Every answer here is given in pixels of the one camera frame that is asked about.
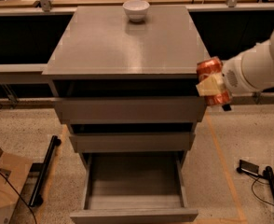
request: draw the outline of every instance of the cabinet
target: cabinet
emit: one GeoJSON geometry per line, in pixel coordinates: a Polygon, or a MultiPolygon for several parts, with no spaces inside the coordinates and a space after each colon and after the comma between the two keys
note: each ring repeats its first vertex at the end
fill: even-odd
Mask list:
{"type": "Polygon", "coordinates": [[[205,112],[195,85],[206,51],[186,8],[150,7],[132,23],[122,7],[79,7],[61,44],[43,75],[87,173],[71,219],[193,221],[181,166],[205,112]]]}

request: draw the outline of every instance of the white bowl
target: white bowl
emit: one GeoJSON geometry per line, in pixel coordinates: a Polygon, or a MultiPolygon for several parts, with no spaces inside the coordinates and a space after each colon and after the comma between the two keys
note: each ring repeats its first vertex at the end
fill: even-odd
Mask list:
{"type": "Polygon", "coordinates": [[[130,0],[125,2],[123,7],[131,21],[143,21],[147,14],[149,3],[143,0],[130,0]]]}

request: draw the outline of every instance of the red and white can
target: red and white can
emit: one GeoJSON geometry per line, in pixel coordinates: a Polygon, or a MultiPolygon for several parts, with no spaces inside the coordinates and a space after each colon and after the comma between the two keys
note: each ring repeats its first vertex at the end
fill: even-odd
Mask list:
{"type": "MultiPolygon", "coordinates": [[[[208,76],[216,73],[222,74],[222,62],[218,57],[212,57],[209,60],[203,61],[198,63],[197,67],[197,75],[199,81],[201,82],[203,79],[207,78],[208,76]]],[[[206,105],[226,105],[231,102],[231,96],[228,90],[225,90],[222,93],[216,95],[208,95],[204,96],[206,105]]]]}

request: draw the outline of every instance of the gray table surface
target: gray table surface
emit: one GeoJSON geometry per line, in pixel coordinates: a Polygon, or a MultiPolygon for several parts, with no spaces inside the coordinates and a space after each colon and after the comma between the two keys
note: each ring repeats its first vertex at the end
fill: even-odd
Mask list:
{"type": "Polygon", "coordinates": [[[43,74],[196,74],[208,58],[184,6],[150,7],[139,23],[122,6],[78,7],[43,74]]]}

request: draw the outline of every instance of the concrete floor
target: concrete floor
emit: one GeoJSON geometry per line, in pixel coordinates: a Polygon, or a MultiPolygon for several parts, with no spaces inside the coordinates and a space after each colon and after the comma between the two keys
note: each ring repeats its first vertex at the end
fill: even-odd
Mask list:
{"type": "MultiPolygon", "coordinates": [[[[240,159],[259,165],[260,174],[267,165],[274,169],[274,104],[267,99],[261,103],[239,99],[230,112],[208,107],[198,125],[182,170],[188,204],[199,210],[195,223],[274,224],[274,207],[258,201],[251,191],[253,180],[236,172],[240,159]]],[[[44,203],[34,212],[41,224],[73,223],[69,215],[81,207],[85,170],[67,128],[49,102],[23,102],[0,111],[0,147],[6,152],[42,161],[52,135],[62,144],[48,171],[44,203]]],[[[30,176],[21,194],[27,202],[35,180],[30,176]]],[[[268,185],[256,183],[254,190],[273,203],[268,185]]],[[[34,220],[19,202],[10,224],[25,223],[34,220]]]]}

